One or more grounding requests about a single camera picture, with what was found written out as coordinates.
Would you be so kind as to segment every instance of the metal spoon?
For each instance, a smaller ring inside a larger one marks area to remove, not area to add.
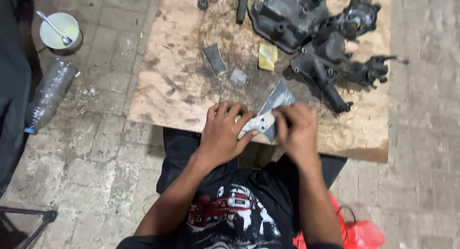
[[[73,40],[71,40],[69,37],[66,37],[66,36],[62,35],[58,31],[58,29],[56,29],[56,27],[54,27],[54,25],[46,18],[46,16],[42,12],[37,11],[37,13],[45,22],[47,22],[51,26],[51,28],[53,28],[57,32],[57,34],[59,34],[61,36],[62,43],[64,43],[65,46],[68,46],[69,44],[72,43]]]

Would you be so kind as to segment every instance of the black metal stand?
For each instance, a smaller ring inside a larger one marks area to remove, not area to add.
[[[21,246],[21,249],[26,249],[35,240],[38,234],[49,224],[52,223],[58,216],[58,212],[55,210],[42,211],[42,210],[33,210],[33,209],[23,209],[23,208],[9,208],[0,206],[0,213],[15,213],[15,214],[31,214],[31,215],[43,215],[43,222],[38,227],[38,229],[25,241],[24,245]]]

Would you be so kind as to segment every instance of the wooden board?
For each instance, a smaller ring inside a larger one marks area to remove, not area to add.
[[[332,14],[350,0],[328,0]],[[380,2],[377,30],[347,43],[355,59],[365,61],[373,54],[390,53],[390,0]],[[335,115],[315,98],[289,67],[292,55],[278,49],[276,72],[257,69],[259,44],[263,40],[246,16],[237,25],[237,0],[219,0],[200,11],[197,0],[161,0],[148,42],[144,64],[132,99],[128,119],[201,132],[207,109],[224,100],[245,103],[258,112],[276,83],[283,79],[297,101],[318,111],[319,151],[374,162],[388,160],[389,84],[376,90],[356,85],[337,87],[343,99],[353,101],[352,110]],[[229,72],[216,76],[202,49],[218,43]],[[235,68],[247,74],[243,87],[229,81]],[[254,141],[268,143],[258,135]]]

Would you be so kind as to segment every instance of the black t-shirt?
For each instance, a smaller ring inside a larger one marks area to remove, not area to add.
[[[294,248],[290,227],[277,224],[252,191],[240,184],[214,186],[198,194],[184,222],[166,237],[127,237],[117,249],[278,249]],[[312,244],[308,249],[341,249]]]

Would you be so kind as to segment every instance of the concrete floor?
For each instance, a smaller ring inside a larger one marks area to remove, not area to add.
[[[84,44],[66,59],[83,74],[29,138],[1,205],[59,211],[37,249],[115,248],[158,197],[161,128],[126,115],[159,0],[34,1],[77,18]],[[390,162],[349,160],[331,190],[387,249],[460,249],[460,2],[391,2],[391,51],[411,64],[392,64]],[[43,68],[53,56],[40,53]],[[40,222],[8,216],[29,233]]]

